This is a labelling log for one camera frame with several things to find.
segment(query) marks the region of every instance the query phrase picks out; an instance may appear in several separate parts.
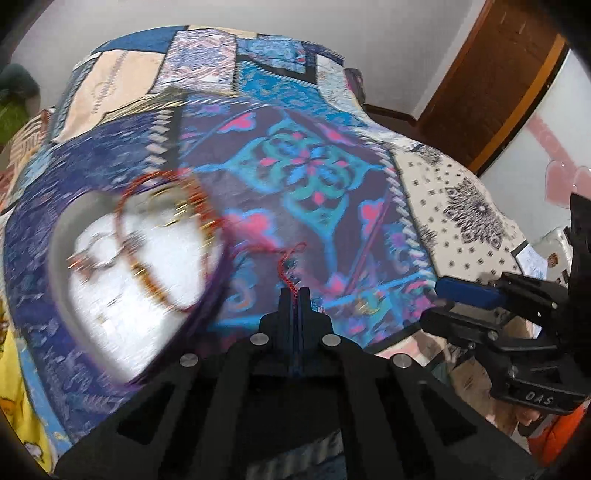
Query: pink heart pattern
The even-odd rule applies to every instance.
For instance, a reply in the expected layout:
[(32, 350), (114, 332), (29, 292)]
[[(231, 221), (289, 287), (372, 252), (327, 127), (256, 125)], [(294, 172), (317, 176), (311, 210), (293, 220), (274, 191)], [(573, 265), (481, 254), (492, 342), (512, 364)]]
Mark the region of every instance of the pink heart pattern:
[(591, 198), (591, 169), (578, 167), (574, 163), (537, 113), (532, 115), (526, 128), (551, 158), (546, 168), (546, 201), (562, 208), (569, 208), (572, 192)]
[(239, 116), (238, 118), (235, 118), (234, 120), (229, 121), (226, 125), (221, 127), (220, 130), (217, 131), (217, 133), (225, 134), (233, 131), (245, 132), (248, 130), (252, 130), (253, 128), (255, 128), (255, 126), (255, 114), (254, 112), (248, 112), (244, 115)]

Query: bracelet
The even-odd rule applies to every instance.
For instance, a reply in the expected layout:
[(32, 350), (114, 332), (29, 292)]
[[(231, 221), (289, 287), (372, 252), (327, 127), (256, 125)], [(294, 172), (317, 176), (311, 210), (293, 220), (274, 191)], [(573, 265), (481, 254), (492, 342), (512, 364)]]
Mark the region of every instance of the bracelet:
[(212, 243), (216, 235), (216, 231), (222, 227), (222, 220), (215, 215), (211, 207), (207, 194), (203, 191), (201, 185), (195, 179), (188, 179), (181, 176), (175, 171), (155, 171), (142, 175), (131, 182), (125, 189), (117, 207), (115, 209), (115, 238), (122, 248), (123, 254), (126, 256), (131, 266), (131, 271), (134, 276), (137, 276), (146, 290), (155, 297), (160, 303), (165, 304), (169, 308), (177, 312), (188, 313), (199, 302), (189, 307), (180, 307), (175, 305), (169, 298), (166, 292), (154, 280), (153, 275), (147, 265), (141, 263), (135, 256), (135, 251), (126, 245), (124, 241), (125, 235), (123, 233), (123, 209), (127, 199), (132, 196), (139, 187), (153, 179), (164, 179), (178, 184), (187, 194), (189, 206), (192, 207), (194, 214), (198, 218), (199, 228), (205, 234), (206, 253), (203, 256), (203, 270), (205, 278), (209, 277), (209, 256), (212, 249)]

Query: paisley pattern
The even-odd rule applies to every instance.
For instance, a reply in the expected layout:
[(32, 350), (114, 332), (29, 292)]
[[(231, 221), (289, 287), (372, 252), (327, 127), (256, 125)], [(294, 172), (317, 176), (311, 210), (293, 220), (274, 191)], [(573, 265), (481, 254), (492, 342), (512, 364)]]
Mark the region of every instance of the paisley pattern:
[(243, 61), (238, 66), (238, 89), (260, 102), (295, 108), (335, 125), (347, 127), (366, 125), (355, 115), (337, 110), (326, 103), (313, 85), (279, 77), (266, 72), (250, 61)]
[(167, 86), (231, 90), (236, 43), (222, 30), (178, 31), (170, 44), (152, 93)]
[[(191, 146), (181, 148), (181, 166), (214, 192), (238, 240), (272, 248), (306, 241), (289, 275), (311, 288), (337, 332), (365, 347), (407, 335), (430, 305), (425, 295), (435, 276), (387, 151), (297, 111), (212, 95), (187, 100), (180, 136)], [(197, 114), (208, 105), (224, 113)], [(236, 124), (243, 128), (228, 128)], [(220, 130), (230, 130), (224, 143)], [(249, 210), (240, 213), (242, 205)], [(212, 331), (254, 330), (275, 308), (276, 296), (268, 295), (282, 286), (275, 262), (256, 257), (247, 277), (258, 281), (248, 293), (242, 278), (233, 283), (235, 301)], [(367, 307), (359, 310), (360, 303)]]
[(463, 179), (456, 187), (446, 188), (449, 206), (443, 213), (462, 232), (465, 244), (480, 240), (492, 248), (501, 248), (503, 237), (507, 234), (503, 229), (501, 218), (486, 201), (469, 179)]
[(238, 38), (237, 53), (270, 67), (306, 72), (306, 50), (301, 41), (269, 35), (262, 38)]

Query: pink heart decoration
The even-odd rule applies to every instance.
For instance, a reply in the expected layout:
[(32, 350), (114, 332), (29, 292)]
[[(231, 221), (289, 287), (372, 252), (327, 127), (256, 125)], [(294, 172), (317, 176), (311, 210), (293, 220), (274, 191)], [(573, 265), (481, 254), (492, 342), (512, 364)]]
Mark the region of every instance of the pink heart decoration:
[(577, 167), (572, 162), (553, 160), (546, 168), (546, 201), (569, 208)]
[(218, 130), (218, 133), (225, 134), (228, 132), (236, 131), (243, 132), (246, 130), (252, 130), (255, 128), (254, 112), (245, 113), (244, 115), (229, 121), (226, 125)]
[(365, 201), (361, 205), (361, 218), (364, 220), (363, 225), (363, 236), (367, 238), (371, 230), (374, 228), (375, 222), (378, 219), (378, 215), (384, 205), (383, 200), (377, 200), (375, 202)]
[(574, 174), (575, 192), (591, 199), (591, 168), (579, 167)]

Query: bed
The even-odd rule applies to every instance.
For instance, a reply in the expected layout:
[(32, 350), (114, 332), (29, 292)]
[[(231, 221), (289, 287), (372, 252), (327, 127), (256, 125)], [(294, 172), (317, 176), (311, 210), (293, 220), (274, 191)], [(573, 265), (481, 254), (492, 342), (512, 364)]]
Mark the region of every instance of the bed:
[[(524, 237), (482, 183), (374, 123), (353, 92), (362, 87), (356, 78), (341, 55), (310, 42), (155, 28), (108, 41), (76, 64), (56, 107), (7, 146), (0, 366), (13, 379), (22, 371), (24, 382), (0, 385), (0, 397), (3, 408), (32, 404), (16, 430), (46, 470), (137, 389), (97, 368), (51, 296), (51, 233), (84, 192), (120, 192), (155, 170), (194, 172), (241, 241), (307, 242), (294, 281), (311, 288), (338, 334), (423, 365), (444, 344), (417, 323), (439, 276), (519, 271), (511, 252)], [(268, 292), (281, 285), (270, 271), (272, 259), (240, 265), (199, 355), (224, 351), (275, 309)]]

